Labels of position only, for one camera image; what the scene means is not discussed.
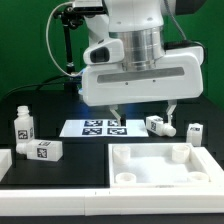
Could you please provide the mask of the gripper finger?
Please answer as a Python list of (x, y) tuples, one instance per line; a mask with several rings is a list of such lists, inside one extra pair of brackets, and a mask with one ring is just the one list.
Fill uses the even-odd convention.
[(125, 114), (120, 115), (118, 113), (118, 106), (117, 105), (110, 105), (109, 110), (113, 114), (113, 116), (116, 118), (119, 126), (125, 126), (126, 125), (126, 115)]
[(166, 115), (167, 115), (167, 123), (169, 125), (172, 124), (173, 112), (175, 111), (176, 106), (177, 106), (177, 101), (176, 100), (169, 100), (168, 101), (168, 107), (166, 109)]

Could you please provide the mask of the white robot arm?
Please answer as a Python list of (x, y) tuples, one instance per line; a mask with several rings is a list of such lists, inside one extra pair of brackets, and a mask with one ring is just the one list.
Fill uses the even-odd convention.
[(115, 112), (119, 104), (195, 98), (203, 91), (201, 46), (167, 50), (163, 17), (177, 0), (104, 0), (104, 15), (87, 19), (90, 46), (83, 58), (82, 96)]

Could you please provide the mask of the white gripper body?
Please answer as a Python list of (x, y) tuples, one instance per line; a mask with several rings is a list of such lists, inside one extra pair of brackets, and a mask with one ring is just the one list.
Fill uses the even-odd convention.
[(124, 71), (119, 63), (87, 66), (82, 96), (88, 106), (177, 100), (203, 91), (201, 46), (167, 50), (146, 71)]

